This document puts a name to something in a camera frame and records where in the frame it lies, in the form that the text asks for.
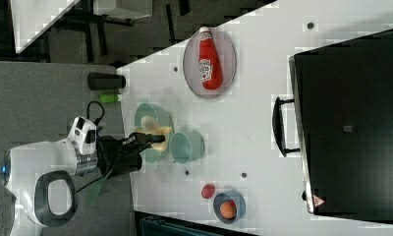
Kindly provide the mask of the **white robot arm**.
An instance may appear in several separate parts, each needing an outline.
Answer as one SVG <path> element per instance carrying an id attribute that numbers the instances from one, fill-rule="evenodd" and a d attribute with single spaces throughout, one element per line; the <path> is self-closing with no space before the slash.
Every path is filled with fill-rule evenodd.
<path id="1" fill-rule="evenodd" d="M 140 153 L 148 148 L 166 148 L 166 137 L 134 132 L 121 140 L 102 136 L 78 143 L 66 138 L 11 148 L 1 178 L 16 198 L 12 233 L 35 235 L 45 227 L 66 224 L 78 208 L 76 176 L 94 170 L 101 177 L 137 171 Z"/>

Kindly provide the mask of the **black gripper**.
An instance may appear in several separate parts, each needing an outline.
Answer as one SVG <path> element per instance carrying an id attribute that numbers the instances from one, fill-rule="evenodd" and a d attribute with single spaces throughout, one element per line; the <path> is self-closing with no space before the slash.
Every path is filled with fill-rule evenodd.
<path id="1" fill-rule="evenodd" d="M 122 140 L 116 140 L 111 136 L 102 136 L 96 144 L 97 168 L 103 175 L 111 171 L 112 176 L 139 171 L 142 167 L 140 153 L 152 148 L 151 145 L 164 141 L 164 135 L 144 133 L 132 133 L 128 139 Z"/>

